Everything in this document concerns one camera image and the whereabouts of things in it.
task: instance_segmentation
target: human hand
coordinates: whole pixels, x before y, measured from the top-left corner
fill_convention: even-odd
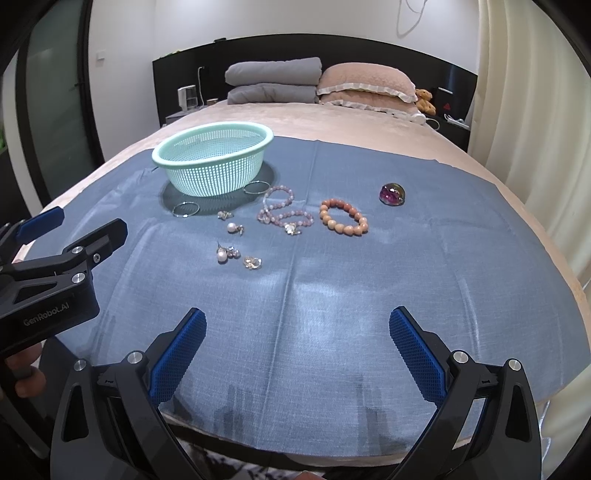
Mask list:
[[[30,346],[22,352],[9,356],[5,360],[5,363],[10,370],[19,370],[28,367],[41,356],[41,349],[40,343]],[[43,372],[36,367],[31,367],[31,371],[32,374],[30,377],[23,378],[14,385],[17,395],[21,398],[36,397],[45,389],[46,379]]]

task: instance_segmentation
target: purple gemstone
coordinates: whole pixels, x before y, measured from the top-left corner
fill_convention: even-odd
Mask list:
[[[396,207],[404,203],[404,189],[397,183],[387,183],[379,192],[380,201],[390,207]]]

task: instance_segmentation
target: blue cloth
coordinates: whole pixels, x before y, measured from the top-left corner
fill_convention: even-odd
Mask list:
[[[434,413],[388,333],[399,305],[450,350],[498,365],[518,358],[536,400],[589,364],[571,291],[493,184],[436,161],[291,138],[271,143],[259,178],[292,188],[292,208],[316,218],[322,200],[345,199],[369,233],[350,238],[317,220],[289,236],[257,222],[261,198],[241,192],[175,218],[187,198],[139,153],[78,195],[31,249],[56,254],[113,218],[128,224],[125,245],[93,271],[100,315],[60,340],[93,364],[118,362],[198,307],[206,339],[161,409],[255,448],[316,456],[405,452]],[[390,181],[406,190],[403,206],[378,200]],[[243,236],[227,233],[222,209]],[[262,268],[219,265],[218,242]]]

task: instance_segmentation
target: jewelry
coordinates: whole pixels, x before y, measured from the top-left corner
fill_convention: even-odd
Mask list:
[[[228,224],[228,227],[226,228],[228,230],[228,233],[240,232],[240,236],[242,236],[242,234],[244,233],[244,227],[242,225],[236,225],[234,222],[230,222]]]
[[[249,185],[255,185],[255,184],[260,184],[261,186],[264,186],[264,190],[261,189],[257,189],[256,187],[254,188],[254,192],[252,191],[252,189],[247,189],[247,187]],[[262,195],[263,193],[265,193],[267,190],[269,190],[271,188],[271,185],[266,182],[266,181],[262,181],[262,180],[253,180],[250,181],[249,183],[247,183],[246,185],[244,185],[244,188],[242,189],[242,191],[248,195]]]
[[[234,247],[222,247],[219,243],[217,244],[217,261],[224,263],[228,258],[240,258],[240,251]]]
[[[286,223],[283,228],[287,235],[299,235],[301,232],[297,229],[297,225],[295,223]]]
[[[273,205],[267,205],[267,199],[269,198],[269,195],[279,190],[281,190],[282,192],[286,192],[286,194],[289,195],[289,198],[287,200],[284,200],[283,202],[274,203]],[[262,210],[258,213],[256,219],[259,222],[264,223],[266,225],[273,223],[274,225],[280,226],[284,228],[286,233],[288,233],[289,235],[298,235],[301,233],[298,230],[298,227],[310,226],[312,225],[312,223],[314,223],[314,217],[312,217],[311,213],[308,213],[304,210],[292,210],[290,212],[278,214],[272,212],[272,210],[278,210],[280,208],[285,208],[291,205],[293,201],[293,190],[287,188],[285,185],[271,187],[269,190],[267,190],[264,197],[262,198]],[[292,216],[304,216],[306,217],[306,220],[298,220],[297,222],[282,222],[283,219],[287,219]]]
[[[379,191],[379,201],[390,207],[397,207],[404,203],[406,194],[398,183],[387,183]]]
[[[199,210],[201,210],[201,207],[199,206],[198,203],[182,202],[173,208],[172,214],[175,217],[187,218],[187,217],[190,217],[191,215],[195,215]]]
[[[228,220],[229,218],[232,218],[233,216],[234,216],[234,214],[232,212],[225,212],[224,210],[217,213],[217,218],[219,218],[220,220]]]
[[[262,265],[262,260],[260,258],[246,257],[244,259],[244,266],[248,270],[257,270],[257,269],[261,268],[261,265]]]
[[[336,220],[333,220],[329,215],[329,208],[334,207],[347,212],[359,225],[353,226],[337,223]],[[334,230],[337,233],[344,233],[347,236],[352,236],[353,234],[361,236],[369,230],[367,218],[364,217],[357,208],[351,206],[350,203],[346,203],[344,200],[329,199],[322,202],[322,205],[320,205],[320,219],[329,230]]]

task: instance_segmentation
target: orange beaded bracelet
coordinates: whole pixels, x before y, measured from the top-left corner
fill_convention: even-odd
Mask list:
[[[336,220],[333,220],[329,215],[329,208],[335,207],[347,212],[359,225],[353,226],[337,223]],[[322,223],[325,224],[329,230],[334,230],[337,233],[344,233],[348,236],[361,236],[369,230],[367,218],[364,217],[357,208],[351,206],[350,203],[346,203],[344,200],[329,199],[322,202],[322,205],[320,205],[320,220],[322,220]]]

